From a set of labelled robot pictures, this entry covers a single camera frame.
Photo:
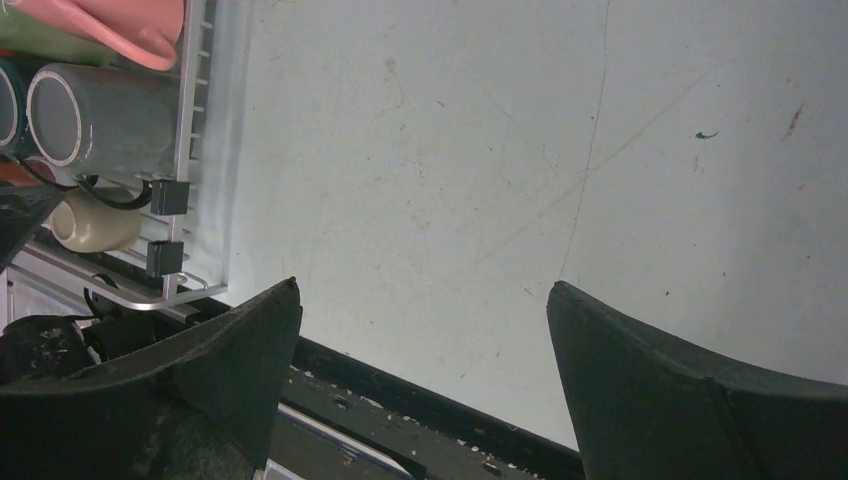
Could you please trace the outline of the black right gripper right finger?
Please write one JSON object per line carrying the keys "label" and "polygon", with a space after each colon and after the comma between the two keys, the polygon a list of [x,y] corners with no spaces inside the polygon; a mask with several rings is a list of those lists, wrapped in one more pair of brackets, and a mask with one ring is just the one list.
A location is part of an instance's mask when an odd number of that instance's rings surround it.
{"label": "black right gripper right finger", "polygon": [[844,385],[761,368],[559,281],[558,373],[590,479],[843,479]]}

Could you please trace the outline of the dark grey mug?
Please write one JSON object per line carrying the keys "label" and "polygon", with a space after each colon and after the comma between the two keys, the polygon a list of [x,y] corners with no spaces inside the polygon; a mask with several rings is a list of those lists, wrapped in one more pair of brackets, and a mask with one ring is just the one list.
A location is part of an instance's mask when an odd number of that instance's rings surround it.
{"label": "dark grey mug", "polygon": [[173,78],[51,63],[29,84],[26,117],[42,157],[72,174],[167,176],[178,104]]}

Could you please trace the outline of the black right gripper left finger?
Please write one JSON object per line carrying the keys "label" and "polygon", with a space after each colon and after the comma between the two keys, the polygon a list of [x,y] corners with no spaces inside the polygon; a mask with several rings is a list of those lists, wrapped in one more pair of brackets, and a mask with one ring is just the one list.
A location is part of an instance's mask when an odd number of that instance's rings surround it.
{"label": "black right gripper left finger", "polygon": [[31,315],[1,337],[5,479],[250,479],[270,450],[299,338],[294,278],[163,339],[104,322],[101,355],[71,316]]}

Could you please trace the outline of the pink mug white inside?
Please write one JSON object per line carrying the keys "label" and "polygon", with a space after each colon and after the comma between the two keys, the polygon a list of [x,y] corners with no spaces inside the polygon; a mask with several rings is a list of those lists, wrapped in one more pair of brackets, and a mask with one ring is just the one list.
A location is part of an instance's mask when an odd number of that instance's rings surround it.
{"label": "pink mug white inside", "polygon": [[67,34],[105,45],[156,71],[171,69],[185,19],[183,0],[23,0],[9,7]]}

